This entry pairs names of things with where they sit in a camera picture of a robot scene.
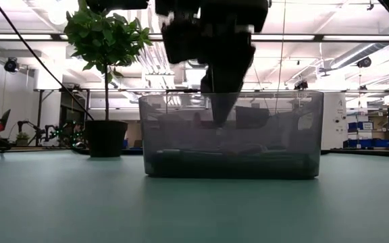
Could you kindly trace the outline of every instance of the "ductwork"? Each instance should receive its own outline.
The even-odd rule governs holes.
[[[389,27],[382,31],[380,34],[389,34]],[[389,43],[363,43],[355,48],[351,49],[350,51],[346,52],[345,54],[326,62],[325,69],[340,69],[344,68],[352,63],[356,63],[359,60],[363,59],[364,57],[367,57],[376,51],[379,51],[385,47],[389,46]],[[301,72],[301,77],[306,78],[307,76],[313,74],[316,72],[316,67],[309,67],[305,71]]]

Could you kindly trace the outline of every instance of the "ceiling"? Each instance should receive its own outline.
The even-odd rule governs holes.
[[[12,22],[21,33],[61,32],[65,26],[65,10],[76,8],[77,0],[0,0]],[[374,1],[372,10],[367,10],[369,0],[273,0],[262,33],[268,34],[389,34],[389,13]],[[151,9],[142,11],[123,11],[128,18],[138,17],[143,26],[159,32],[158,18]],[[0,32],[13,32],[0,14]],[[83,87],[100,86],[102,78],[99,72],[84,71],[83,61],[70,58],[73,47],[67,43],[31,42],[34,50],[43,56],[53,58],[53,49],[65,49],[66,58],[59,61],[57,68],[63,70],[63,82],[79,83]],[[348,65],[323,76],[317,68],[325,62],[344,57],[354,50],[361,50],[368,44],[359,43],[254,43],[257,50],[253,65],[247,72],[244,88],[293,89],[293,84],[305,79],[309,88],[317,89],[357,89],[366,84],[369,89],[389,88],[389,45],[370,55],[371,67],[360,70]],[[13,50],[26,50],[21,42],[1,42],[1,53]],[[131,88],[168,88],[198,84],[203,70],[190,70],[185,63],[169,65],[166,62],[162,43],[155,43],[143,63],[135,63],[121,71],[125,78],[119,80],[121,85]],[[25,55],[20,63],[35,67],[37,62]],[[147,75],[151,73],[171,74],[171,79],[160,84],[162,76]]]

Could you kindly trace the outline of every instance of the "plastic container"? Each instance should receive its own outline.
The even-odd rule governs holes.
[[[139,107],[150,176],[308,179],[319,173],[321,92],[150,95]]]

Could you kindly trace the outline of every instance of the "teal table surface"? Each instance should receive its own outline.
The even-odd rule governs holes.
[[[0,242],[387,242],[389,158],[309,181],[148,178],[141,156],[0,156]]]

